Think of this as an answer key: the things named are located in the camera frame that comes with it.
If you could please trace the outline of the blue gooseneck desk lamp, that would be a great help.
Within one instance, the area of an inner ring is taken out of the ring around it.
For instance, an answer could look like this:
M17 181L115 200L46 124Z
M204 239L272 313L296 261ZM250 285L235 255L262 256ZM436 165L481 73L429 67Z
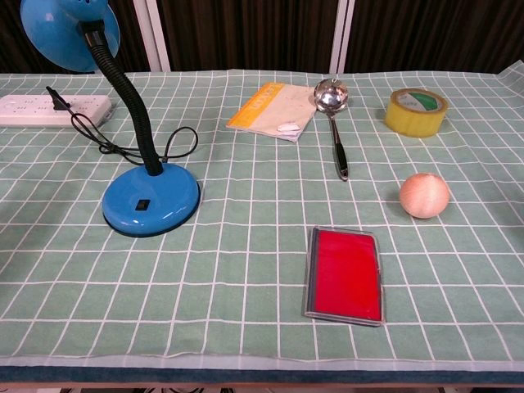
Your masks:
M126 236L150 237L187 221L198 207L200 187L188 170L169 162L168 154L156 152L143 100L115 62L120 30L108 0L21 0L20 18L44 57L67 70L100 70L129 110L137 147L121 150L106 141L99 149L143 163L107 188L102 198L106 222Z

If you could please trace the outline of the small dark brown object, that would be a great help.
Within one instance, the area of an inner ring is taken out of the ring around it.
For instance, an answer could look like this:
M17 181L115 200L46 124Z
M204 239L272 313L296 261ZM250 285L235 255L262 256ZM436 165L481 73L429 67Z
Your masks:
M53 109L55 111L70 111L70 103L67 102L55 89L46 87L47 92L52 98Z

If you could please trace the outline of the green checked tablecloth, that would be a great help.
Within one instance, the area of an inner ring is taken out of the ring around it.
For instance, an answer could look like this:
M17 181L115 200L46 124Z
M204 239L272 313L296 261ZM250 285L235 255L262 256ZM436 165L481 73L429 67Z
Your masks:
M316 74L228 70L133 74L156 145L173 139L202 201L158 237L114 232L102 194L129 168L74 130L0 128L0 365L524 371L524 63L496 75L344 75L337 125L298 142L228 129L268 82ZM448 102L437 134L388 128L391 94ZM430 219L400 187L418 173L449 187ZM371 232L386 321L304 317L313 226Z

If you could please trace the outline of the orange and white booklet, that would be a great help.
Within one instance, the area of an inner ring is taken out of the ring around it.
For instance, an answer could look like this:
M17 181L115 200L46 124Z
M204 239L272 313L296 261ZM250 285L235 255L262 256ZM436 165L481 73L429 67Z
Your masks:
M226 126L297 142L317 110L313 95L312 87L266 83Z

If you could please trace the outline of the red card wallet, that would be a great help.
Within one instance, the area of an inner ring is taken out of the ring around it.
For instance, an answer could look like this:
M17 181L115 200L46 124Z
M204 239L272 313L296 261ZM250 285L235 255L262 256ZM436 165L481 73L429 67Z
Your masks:
M337 323L384 322L378 242L366 231L310 230L303 314Z

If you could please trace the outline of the peach coloured ball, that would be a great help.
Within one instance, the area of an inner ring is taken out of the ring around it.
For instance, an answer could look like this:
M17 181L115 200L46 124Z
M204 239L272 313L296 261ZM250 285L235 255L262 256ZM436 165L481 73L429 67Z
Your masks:
M436 174L418 173L400 187L400 204L411 216L430 219L449 204L450 192L444 179Z

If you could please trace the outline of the dark brown pleated curtain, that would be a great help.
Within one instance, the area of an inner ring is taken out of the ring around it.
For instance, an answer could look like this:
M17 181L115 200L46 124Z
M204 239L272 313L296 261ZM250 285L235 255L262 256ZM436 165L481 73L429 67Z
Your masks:
M156 0L171 71L325 73L339 0ZM524 62L524 0L355 0L347 73L496 74Z

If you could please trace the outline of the yellow packing tape roll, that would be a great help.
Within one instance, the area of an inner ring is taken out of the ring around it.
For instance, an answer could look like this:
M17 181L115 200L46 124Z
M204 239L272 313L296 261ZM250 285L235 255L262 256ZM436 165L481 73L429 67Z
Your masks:
M385 123L388 128L404 136L431 137L439 131L448 107L448 102L434 92L402 88L390 96Z

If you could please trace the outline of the white power strip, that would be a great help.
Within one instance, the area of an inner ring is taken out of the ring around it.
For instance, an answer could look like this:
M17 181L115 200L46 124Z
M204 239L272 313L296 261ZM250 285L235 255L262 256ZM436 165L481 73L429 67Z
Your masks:
M96 126L111 116L112 103L105 95L65 95L73 112L86 115ZM72 128L68 111L55 111L49 93L6 95L0 98L0 128Z

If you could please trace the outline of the white frame post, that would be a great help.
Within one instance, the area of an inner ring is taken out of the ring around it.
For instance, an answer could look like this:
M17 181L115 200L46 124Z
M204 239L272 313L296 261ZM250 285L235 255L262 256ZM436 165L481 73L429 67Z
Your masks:
M338 0L329 63L330 74L344 73L356 0Z
M169 56L156 0L133 0L151 71L170 72Z

